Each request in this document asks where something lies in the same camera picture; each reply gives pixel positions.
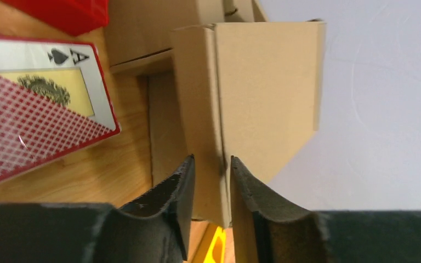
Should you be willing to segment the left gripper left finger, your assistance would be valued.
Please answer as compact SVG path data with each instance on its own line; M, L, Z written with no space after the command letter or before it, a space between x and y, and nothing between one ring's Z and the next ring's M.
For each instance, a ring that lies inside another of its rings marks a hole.
M121 207L0 203L0 262L183 262L189 253L195 159Z

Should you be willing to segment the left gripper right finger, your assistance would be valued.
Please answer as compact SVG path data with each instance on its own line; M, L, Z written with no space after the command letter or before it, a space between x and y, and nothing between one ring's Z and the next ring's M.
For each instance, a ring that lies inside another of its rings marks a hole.
M307 210L230 164L237 262L421 262L421 210Z

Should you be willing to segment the brown cardboard box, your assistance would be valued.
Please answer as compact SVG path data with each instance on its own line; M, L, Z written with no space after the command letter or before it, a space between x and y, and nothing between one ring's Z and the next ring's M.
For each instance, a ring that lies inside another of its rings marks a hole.
M276 176L318 130L326 24L225 22L170 38L181 122L194 155L193 215L234 229L237 262L257 262L231 177L238 157L260 181Z

